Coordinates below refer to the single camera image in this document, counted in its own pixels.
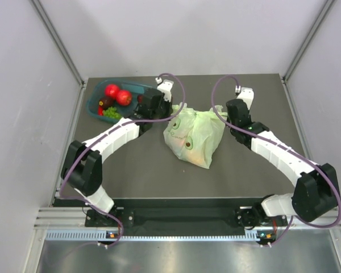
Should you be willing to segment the green plastic bag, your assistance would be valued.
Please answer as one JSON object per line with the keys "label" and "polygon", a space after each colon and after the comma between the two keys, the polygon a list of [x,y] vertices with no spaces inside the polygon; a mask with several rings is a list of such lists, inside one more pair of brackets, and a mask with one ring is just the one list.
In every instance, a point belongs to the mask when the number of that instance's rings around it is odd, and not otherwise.
{"label": "green plastic bag", "polygon": [[227,113],[221,105],[217,112],[198,111],[187,104],[173,105],[173,112],[180,113],[171,119],[163,132],[165,144],[178,159],[201,168],[210,168],[212,155],[218,148],[224,133]]}

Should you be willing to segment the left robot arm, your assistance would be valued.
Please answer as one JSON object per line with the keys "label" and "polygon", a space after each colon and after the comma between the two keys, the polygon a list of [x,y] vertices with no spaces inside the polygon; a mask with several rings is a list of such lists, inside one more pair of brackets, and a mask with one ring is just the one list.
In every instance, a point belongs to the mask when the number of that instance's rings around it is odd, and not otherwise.
{"label": "left robot arm", "polygon": [[126,143],[151,129],[151,121],[171,116],[170,88],[148,88],[131,114],[121,118],[109,131],[85,142],[73,141],[66,153],[61,178],[84,200],[97,208],[98,219],[104,225],[116,222],[115,203],[102,186],[103,162]]}

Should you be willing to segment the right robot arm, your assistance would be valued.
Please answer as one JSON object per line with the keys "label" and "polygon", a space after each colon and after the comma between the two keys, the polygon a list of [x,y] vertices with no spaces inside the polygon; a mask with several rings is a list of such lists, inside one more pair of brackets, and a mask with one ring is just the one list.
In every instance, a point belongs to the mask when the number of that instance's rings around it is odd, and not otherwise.
{"label": "right robot arm", "polygon": [[258,224],[267,225],[282,215],[311,222],[338,206],[338,179],[332,165],[317,165],[287,148],[264,124],[252,121],[243,100],[230,100],[226,107],[235,139],[270,162],[294,186],[293,193],[269,195],[257,204],[253,216]]}

